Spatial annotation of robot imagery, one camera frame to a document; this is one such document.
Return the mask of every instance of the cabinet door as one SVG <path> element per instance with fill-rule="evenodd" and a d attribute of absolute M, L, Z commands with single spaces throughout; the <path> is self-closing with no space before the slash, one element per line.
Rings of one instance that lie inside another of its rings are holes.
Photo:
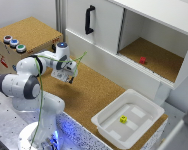
<path fill-rule="evenodd" d="M 86 10 L 90 5 L 95 7 L 90 12 L 90 28 L 94 32 L 86 35 Z M 122 18 L 123 8 L 107 0 L 67 1 L 67 30 L 113 54 L 118 50 Z"/>

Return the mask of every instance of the white wall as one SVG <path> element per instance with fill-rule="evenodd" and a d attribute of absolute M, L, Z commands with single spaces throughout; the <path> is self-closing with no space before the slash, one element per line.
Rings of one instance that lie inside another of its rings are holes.
<path fill-rule="evenodd" d="M 56 29 L 55 0 L 0 0 L 0 28 L 30 16 Z"/>
<path fill-rule="evenodd" d="M 177 89 L 171 91 L 167 102 L 183 112 L 188 110 L 188 78 Z"/>

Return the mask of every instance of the cabinet shelf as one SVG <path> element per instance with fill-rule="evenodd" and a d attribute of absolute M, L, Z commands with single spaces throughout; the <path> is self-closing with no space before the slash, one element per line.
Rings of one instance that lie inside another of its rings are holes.
<path fill-rule="evenodd" d="M 171 82 L 175 82 L 184 60 L 143 38 L 138 38 L 119 53 L 137 63 L 140 57 L 146 57 L 146 63 L 141 65 Z"/>

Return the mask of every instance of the black handle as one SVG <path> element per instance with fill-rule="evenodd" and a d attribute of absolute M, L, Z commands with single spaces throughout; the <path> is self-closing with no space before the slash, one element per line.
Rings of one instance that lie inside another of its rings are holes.
<path fill-rule="evenodd" d="M 92 33 L 94 30 L 90 28 L 90 12 L 95 10 L 95 7 L 90 5 L 90 8 L 86 10 L 86 25 L 85 25 L 85 31 L 86 34 Z"/>

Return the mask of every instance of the open cabinet compartment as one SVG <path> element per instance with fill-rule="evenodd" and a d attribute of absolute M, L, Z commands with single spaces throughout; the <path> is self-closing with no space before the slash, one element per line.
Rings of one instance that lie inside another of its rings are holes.
<path fill-rule="evenodd" d="M 160 76 L 162 81 L 175 88 L 178 74 L 184 71 L 182 64 L 187 52 L 188 35 L 125 9 L 119 55 L 148 68 L 152 76 Z M 139 63 L 141 57 L 146 57 L 145 64 Z M 178 84 L 187 74 L 180 77 Z"/>

